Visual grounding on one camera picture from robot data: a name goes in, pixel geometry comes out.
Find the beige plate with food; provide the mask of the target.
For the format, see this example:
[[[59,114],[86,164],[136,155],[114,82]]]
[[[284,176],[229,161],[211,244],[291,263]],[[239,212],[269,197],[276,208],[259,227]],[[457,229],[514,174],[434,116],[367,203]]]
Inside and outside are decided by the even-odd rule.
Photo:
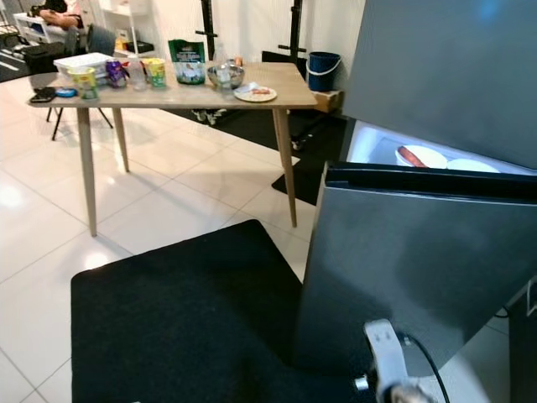
[[[273,88],[250,84],[235,88],[232,95],[242,102],[265,103],[275,100],[279,93]]]

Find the black floor mat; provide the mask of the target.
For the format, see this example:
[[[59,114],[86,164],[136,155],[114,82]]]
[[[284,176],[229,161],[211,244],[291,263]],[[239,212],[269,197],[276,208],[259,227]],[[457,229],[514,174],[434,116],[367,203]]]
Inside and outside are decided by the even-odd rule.
[[[305,139],[296,151],[299,161],[293,165],[296,199],[317,204],[326,162],[338,161],[344,150],[347,122],[342,118],[325,118],[316,123],[314,115],[290,114],[290,130]]]
[[[73,403],[375,403],[292,366],[300,280],[257,220],[70,280]]]

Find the clear water bottle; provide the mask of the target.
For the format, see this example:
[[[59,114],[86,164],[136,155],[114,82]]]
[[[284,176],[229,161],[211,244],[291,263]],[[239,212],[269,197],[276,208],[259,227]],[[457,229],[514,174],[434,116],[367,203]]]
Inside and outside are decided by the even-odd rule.
[[[217,42],[214,47],[211,77],[215,78],[218,86],[230,84],[230,70],[229,53],[227,53],[226,46],[222,42]]]

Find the black office chair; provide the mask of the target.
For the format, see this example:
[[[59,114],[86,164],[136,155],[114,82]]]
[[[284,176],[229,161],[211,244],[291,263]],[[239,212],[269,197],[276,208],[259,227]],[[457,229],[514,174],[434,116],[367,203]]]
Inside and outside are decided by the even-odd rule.
[[[59,78],[59,73],[53,61],[73,55],[73,51],[62,43],[46,43],[24,47],[20,50],[23,63],[29,72],[29,83],[31,89],[50,86]]]

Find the wooden crate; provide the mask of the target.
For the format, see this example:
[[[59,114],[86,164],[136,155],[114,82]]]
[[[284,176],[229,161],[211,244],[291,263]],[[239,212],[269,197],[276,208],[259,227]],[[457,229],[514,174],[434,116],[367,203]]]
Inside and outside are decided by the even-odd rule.
[[[312,92],[312,96],[317,101],[315,110],[329,114],[341,111],[345,99],[342,91]]]

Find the white plate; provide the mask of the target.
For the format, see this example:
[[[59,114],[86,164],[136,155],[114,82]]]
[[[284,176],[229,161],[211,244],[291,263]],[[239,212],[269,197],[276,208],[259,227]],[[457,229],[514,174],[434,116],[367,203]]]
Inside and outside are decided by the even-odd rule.
[[[456,171],[499,173],[493,165],[484,164],[484,162],[475,159],[452,159],[446,164],[446,168]]]
[[[410,149],[411,151],[413,151],[414,154],[417,154],[420,157],[420,159],[423,160],[427,164],[426,168],[445,169],[446,164],[448,164],[448,159],[443,154],[441,154],[440,151],[430,149],[430,147],[419,146],[419,145],[402,145],[402,146],[406,146],[407,149]],[[398,162],[398,165],[410,166],[410,165],[407,165],[405,161],[399,158],[398,149],[395,150],[395,158],[396,158],[396,162]]]

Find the purple snack can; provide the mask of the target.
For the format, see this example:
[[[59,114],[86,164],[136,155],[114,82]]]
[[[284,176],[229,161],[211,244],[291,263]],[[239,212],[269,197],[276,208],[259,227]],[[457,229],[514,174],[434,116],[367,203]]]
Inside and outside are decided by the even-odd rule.
[[[112,59],[105,62],[104,69],[108,85],[116,89],[127,87],[128,73],[121,60]]]

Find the green carton pack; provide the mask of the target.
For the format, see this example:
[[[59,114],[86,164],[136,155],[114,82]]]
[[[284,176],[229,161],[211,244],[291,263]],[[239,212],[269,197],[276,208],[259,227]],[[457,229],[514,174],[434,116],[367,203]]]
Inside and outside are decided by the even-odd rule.
[[[170,39],[169,52],[178,83],[203,85],[205,83],[205,43],[187,39]]]

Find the dark grey bag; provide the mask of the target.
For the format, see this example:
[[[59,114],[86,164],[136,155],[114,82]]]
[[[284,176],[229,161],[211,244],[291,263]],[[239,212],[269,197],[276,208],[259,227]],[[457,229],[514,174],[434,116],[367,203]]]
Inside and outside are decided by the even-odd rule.
[[[99,24],[89,24],[86,28],[85,50],[86,53],[100,53],[105,56],[115,55],[116,35]]]

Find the white plastic food container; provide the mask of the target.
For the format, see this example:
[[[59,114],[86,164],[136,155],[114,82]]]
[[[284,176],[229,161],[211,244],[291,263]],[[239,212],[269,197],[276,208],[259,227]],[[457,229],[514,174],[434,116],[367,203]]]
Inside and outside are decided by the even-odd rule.
[[[88,53],[80,56],[70,56],[62,59],[55,59],[53,64],[57,69],[59,76],[70,81],[70,70],[92,68],[96,78],[107,77],[105,65],[108,61],[114,61],[115,58],[101,53]]]

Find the steel mixing bowl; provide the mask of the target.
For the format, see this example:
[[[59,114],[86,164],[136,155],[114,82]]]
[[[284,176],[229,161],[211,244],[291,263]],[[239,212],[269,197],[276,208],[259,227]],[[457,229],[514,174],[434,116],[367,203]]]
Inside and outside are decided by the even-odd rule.
[[[208,66],[206,77],[218,91],[230,92],[242,85],[245,70],[234,64]]]

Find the yellow green noodle cup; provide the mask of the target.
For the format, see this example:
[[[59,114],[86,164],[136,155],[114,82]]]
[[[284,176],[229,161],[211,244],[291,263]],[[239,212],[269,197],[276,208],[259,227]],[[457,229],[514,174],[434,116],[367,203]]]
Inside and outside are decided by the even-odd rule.
[[[97,99],[96,69],[92,66],[77,66],[68,70],[70,80],[78,92],[78,96],[84,100]]]
[[[142,59],[146,80],[152,88],[166,88],[165,61],[160,58]]]

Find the wooden table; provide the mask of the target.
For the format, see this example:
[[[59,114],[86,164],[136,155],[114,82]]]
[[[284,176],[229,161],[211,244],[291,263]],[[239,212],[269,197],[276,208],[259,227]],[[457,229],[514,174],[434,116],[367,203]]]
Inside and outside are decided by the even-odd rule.
[[[222,85],[176,84],[161,89],[134,91],[134,89],[102,89],[97,97],[89,100],[81,97],[57,97],[50,102],[27,101],[37,108],[69,108],[76,111],[78,149],[87,208],[88,231],[97,235],[96,172],[91,151],[91,110],[111,108],[112,126],[119,147],[120,161],[124,171],[129,170],[124,110],[269,110],[272,112],[274,134],[279,150],[281,168],[284,170],[285,193],[290,207],[290,223],[298,227],[298,195],[293,173],[293,146],[290,137],[288,114],[291,110],[311,110],[317,105],[315,96],[300,77],[298,68],[284,62],[253,62],[245,66],[249,83],[272,89],[275,95],[263,101],[245,101],[235,91],[223,91]]]

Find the black metal stand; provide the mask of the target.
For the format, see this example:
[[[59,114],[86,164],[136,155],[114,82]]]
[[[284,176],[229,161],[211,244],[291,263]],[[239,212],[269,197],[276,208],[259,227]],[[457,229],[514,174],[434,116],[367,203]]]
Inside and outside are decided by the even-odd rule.
[[[292,64],[298,64],[300,54],[306,53],[306,49],[300,46],[300,30],[302,29],[302,12],[304,0],[293,0],[290,7],[290,28],[288,42],[279,44],[280,50],[287,50],[287,55]]]
[[[196,30],[196,34],[203,35],[207,42],[217,39],[214,28],[214,19],[212,19],[212,0],[199,0],[201,5],[202,28]]]

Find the white shelf unit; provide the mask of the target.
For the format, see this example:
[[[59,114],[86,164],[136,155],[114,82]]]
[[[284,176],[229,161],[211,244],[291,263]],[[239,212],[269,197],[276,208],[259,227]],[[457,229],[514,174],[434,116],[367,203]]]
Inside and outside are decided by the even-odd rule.
[[[124,56],[138,56],[137,18],[147,12],[147,0],[93,0],[97,22],[121,39],[117,51]]]

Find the grey steel fridge cabinet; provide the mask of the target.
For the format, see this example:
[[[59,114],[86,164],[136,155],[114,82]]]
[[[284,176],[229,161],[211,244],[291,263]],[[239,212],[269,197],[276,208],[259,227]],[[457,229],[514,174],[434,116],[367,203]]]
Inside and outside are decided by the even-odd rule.
[[[418,139],[357,120],[350,133],[346,161],[361,164],[396,165],[395,150],[402,145],[419,145],[440,151],[452,159],[475,159],[493,165],[499,175],[528,175],[537,180],[537,168],[510,164],[472,151]],[[494,320],[505,332],[518,331],[510,338],[513,350],[510,393],[515,403],[537,403],[537,274],[527,280],[500,312],[504,319]]]

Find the brown sausage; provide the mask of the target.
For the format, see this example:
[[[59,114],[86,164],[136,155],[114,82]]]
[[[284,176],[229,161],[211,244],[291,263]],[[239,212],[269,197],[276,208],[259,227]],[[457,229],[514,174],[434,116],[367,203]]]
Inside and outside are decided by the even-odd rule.
[[[410,166],[421,166],[421,168],[426,168],[427,164],[420,159],[417,154],[414,154],[413,151],[407,149],[406,146],[400,146],[398,148],[399,158],[406,162]]]

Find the blue bucket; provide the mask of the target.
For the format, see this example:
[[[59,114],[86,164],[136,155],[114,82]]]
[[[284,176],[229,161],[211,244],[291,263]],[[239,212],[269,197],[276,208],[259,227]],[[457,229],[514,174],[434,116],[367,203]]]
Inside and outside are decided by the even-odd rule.
[[[330,51],[311,51],[307,58],[307,84],[313,92],[332,92],[336,73],[341,66],[341,55]]]

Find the clear drinking glass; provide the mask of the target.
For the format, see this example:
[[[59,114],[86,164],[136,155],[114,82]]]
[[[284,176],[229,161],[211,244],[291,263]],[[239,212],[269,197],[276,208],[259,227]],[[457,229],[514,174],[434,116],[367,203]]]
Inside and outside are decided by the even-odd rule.
[[[128,83],[134,91],[146,91],[149,88],[144,65],[137,59],[131,59],[127,64]]]

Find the seated person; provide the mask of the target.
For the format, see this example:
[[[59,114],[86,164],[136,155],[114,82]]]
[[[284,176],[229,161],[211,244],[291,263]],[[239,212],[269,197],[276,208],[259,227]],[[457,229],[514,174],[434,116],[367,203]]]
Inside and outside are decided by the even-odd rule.
[[[44,0],[34,9],[34,16],[41,17],[51,26],[68,29],[85,29],[83,11],[77,0]]]

